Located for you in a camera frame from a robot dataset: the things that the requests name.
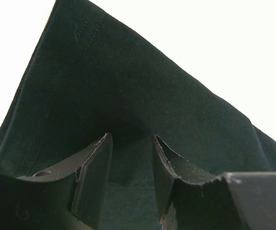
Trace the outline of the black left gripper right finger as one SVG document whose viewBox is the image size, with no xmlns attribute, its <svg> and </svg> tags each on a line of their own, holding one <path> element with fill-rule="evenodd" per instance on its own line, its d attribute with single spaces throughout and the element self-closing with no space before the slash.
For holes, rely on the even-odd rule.
<svg viewBox="0 0 276 230">
<path fill-rule="evenodd" d="M 160 224 L 224 224 L 221 179 L 153 137 L 153 175 Z"/>
</svg>

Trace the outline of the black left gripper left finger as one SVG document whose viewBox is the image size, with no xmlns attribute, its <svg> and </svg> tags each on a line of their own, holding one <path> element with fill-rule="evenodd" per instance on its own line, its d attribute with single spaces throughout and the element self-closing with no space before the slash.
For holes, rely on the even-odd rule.
<svg viewBox="0 0 276 230">
<path fill-rule="evenodd" d="M 23 212 L 28 227 L 99 227 L 104 208 L 113 140 L 109 133 L 85 149 L 21 176 L 31 205 Z"/>
</svg>

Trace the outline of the black t shirt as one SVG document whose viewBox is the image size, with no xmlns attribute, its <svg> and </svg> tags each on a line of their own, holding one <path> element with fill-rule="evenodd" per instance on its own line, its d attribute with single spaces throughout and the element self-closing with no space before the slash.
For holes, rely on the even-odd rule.
<svg viewBox="0 0 276 230">
<path fill-rule="evenodd" d="M 28 227 L 21 176 L 113 147 L 99 227 Z M 221 179 L 224 224 L 160 224 L 153 137 Z M 0 127 L 0 230 L 276 230 L 276 142 L 88 0 L 57 0 Z"/>
</svg>

